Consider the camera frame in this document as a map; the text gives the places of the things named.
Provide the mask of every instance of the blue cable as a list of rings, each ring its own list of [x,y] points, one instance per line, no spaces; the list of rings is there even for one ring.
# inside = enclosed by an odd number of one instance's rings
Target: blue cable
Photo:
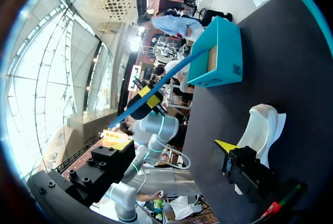
[[[165,74],[165,76],[159,81],[144,97],[140,98],[138,101],[136,101],[132,107],[128,108],[126,111],[124,111],[121,115],[119,115],[115,120],[113,120],[109,126],[109,129],[112,129],[116,126],[117,123],[121,122],[126,118],[126,116],[129,116],[134,111],[136,111],[143,103],[148,101],[149,98],[151,98],[158,90],[170,79],[175,75],[177,72],[179,72],[182,68],[184,68],[186,65],[188,65],[191,61],[193,61],[195,58],[200,56],[203,52],[207,51],[207,49],[202,49],[195,53],[194,55],[191,55],[189,57],[184,58],[178,65],[176,65],[173,69],[171,69],[168,73]]]

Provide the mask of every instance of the white plastic bag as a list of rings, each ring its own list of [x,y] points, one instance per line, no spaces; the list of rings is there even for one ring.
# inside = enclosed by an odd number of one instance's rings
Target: white plastic bag
[[[180,196],[177,199],[170,202],[170,205],[175,213],[176,220],[182,220],[192,213],[200,212],[202,210],[201,205],[189,204],[187,196]]]

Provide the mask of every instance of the table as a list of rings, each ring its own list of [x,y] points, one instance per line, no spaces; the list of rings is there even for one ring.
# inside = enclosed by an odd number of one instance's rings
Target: table
[[[249,223],[256,206],[220,173],[213,141],[237,144],[249,109],[270,103],[287,113],[268,155],[270,167],[281,180],[295,177],[308,185],[297,209],[307,209],[302,223],[320,222],[317,213],[325,212],[333,191],[333,60],[326,40],[300,0],[271,0],[239,26],[243,82],[195,88],[183,148],[189,171],[220,223]]]

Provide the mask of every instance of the hand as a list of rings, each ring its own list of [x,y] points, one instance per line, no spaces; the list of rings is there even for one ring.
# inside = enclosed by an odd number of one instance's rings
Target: hand
[[[153,200],[164,200],[167,198],[167,194],[165,194],[163,197],[160,197],[160,192],[161,191],[157,191],[153,196],[152,196],[152,199]]]
[[[186,36],[191,36],[192,30],[190,28],[186,28]]]

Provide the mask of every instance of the ceiling light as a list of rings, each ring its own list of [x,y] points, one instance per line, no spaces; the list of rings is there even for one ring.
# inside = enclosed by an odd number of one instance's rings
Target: ceiling light
[[[144,31],[145,31],[145,28],[142,27],[142,26],[140,26],[140,27],[138,28],[138,35],[141,35]]]
[[[141,39],[138,36],[130,40],[131,51],[137,52],[140,49],[140,44],[141,44]]]

